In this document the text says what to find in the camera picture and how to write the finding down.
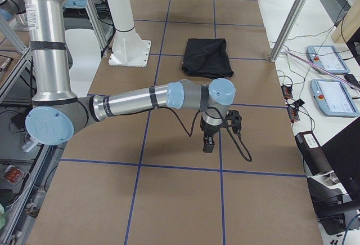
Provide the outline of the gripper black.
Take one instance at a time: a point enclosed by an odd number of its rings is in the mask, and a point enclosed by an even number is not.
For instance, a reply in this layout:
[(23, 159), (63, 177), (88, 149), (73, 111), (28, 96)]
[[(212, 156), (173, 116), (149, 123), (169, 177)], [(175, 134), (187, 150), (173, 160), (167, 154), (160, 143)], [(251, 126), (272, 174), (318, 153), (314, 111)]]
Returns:
[(212, 125), (207, 123), (203, 118), (200, 120), (200, 128), (203, 135), (203, 152), (212, 153), (215, 147), (215, 141), (213, 135), (218, 133), (220, 128), (222, 127), (222, 123), (218, 125)]

